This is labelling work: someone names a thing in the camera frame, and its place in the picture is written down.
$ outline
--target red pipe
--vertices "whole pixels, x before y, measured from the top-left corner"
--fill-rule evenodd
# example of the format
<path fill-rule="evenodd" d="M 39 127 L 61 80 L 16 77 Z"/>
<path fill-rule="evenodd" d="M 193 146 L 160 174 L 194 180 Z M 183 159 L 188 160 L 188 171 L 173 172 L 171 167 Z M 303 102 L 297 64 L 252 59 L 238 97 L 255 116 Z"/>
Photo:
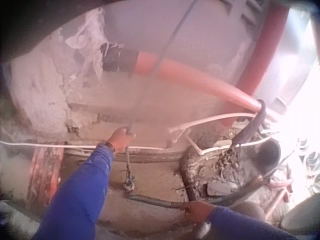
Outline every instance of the red pipe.
<path fill-rule="evenodd" d="M 158 57 L 156 55 L 147 52 L 139 52 L 133 70 L 134 73 L 149 75 L 153 70 L 157 59 Z M 203 93 L 217 96 L 243 108 L 254 111 L 255 113 L 261 108 L 260 103 L 256 99 L 235 86 L 170 59 L 164 59 L 158 70 L 157 77 L 163 81 L 177 83 Z M 280 117 L 278 113 L 270 109 L 267 109 L 267 116 L 274 122 L 278 121 Z"/>
<path fill-rule="evenodd" d="M 283 35 L 288 13 L 288 7 L 270 3 L 258 42 L 246 68 L 235 85 L 244 93 L 252 96 L 263 80 Z M 226 103 L 223 110 L 223 113 L 236 113 L 242 112 L 243 109 L 240 106 Z M 226 119 L 223 124 L 228 126 L 233 121 L 232 119 Z"/>

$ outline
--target orange pipe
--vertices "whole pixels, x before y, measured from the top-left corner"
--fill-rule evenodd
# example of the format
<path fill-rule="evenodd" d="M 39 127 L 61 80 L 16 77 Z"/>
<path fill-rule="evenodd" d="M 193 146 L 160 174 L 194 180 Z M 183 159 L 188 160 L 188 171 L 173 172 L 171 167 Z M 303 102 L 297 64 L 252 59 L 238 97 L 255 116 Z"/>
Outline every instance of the orange pipe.
<path fill-rule="evenodd" d="M 142 51 L 139 52 L 133 70 L 134 73 L 149 75 L 157 59 L 156 55 Z M 180 84 L 206 94 L 217 96 L 255 113 L 261 108 L 260 103 L 256 99 L 225 81 L 167 58 L 163 60 L 157 77 L 163 81 Z M 280 117 L 278 113 L 271 109 L 267 109 L 266 113 L 268 118 L 273 122 L 277 122 Z"/>

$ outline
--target hand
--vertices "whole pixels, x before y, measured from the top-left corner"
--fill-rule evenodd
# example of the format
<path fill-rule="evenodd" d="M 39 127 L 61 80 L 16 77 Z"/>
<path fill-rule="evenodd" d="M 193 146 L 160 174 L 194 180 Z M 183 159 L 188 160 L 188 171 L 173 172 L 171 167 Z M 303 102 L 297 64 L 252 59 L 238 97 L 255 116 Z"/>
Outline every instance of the hand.
<path fill-rule="evenodd" d="M 185 211 L 185 218 L 194 223 L 204 223 L 212 210 L 216 206 L 203 201 L 190 201 L 182 205 L 181 209 Z"/>
<path fill-rule="evenodd" d="M 109 140 L 108 143 L 112 144 L 115 149 L 115 153 L 119 152 L 122 149 L 125 149 L 129 143 L 136 137 L 135 134 L 127 134 L 126 127 L 120 127 L 115 130 Z"/>

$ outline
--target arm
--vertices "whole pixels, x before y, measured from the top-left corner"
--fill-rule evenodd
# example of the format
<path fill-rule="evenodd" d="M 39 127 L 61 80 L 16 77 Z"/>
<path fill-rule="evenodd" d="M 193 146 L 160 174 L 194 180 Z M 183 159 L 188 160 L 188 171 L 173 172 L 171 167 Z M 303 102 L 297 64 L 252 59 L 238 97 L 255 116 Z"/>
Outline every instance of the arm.
<path fill-rule="evenodd" d="M 215 207 L 209 219 L 211 226 L 228 239 L 296 240 L 294 236 L 279 228 L 223 206 Z"/>
<path fill-rule="evenodd" d="M 126 147 L 132 135 L 124 128 L 108 140 L 114 149 L 98 145 L 91 156 L 58 189 L 34 240 L 89 240 L 95 238 L 95 224 L 105 202 L 114 152 Z"/>

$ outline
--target blue sleeve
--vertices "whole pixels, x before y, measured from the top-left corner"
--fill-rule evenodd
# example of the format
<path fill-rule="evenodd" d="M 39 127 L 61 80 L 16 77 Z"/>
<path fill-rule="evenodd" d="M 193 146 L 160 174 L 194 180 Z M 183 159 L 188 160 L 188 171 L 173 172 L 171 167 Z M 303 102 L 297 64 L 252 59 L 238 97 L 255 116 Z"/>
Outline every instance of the blue sleeve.
<path fill-rule="evenodd" d="M 105 202 L 114 154 L 105 145 L 63 183 L 54 195 L 33 240 L 93 240 Z"/>
<path fill-rule="evenodd" d="M 218 206 L 212 211 L 210 222 L 226 239 L 297 240 L 279 228 L 223 206 Z"/>

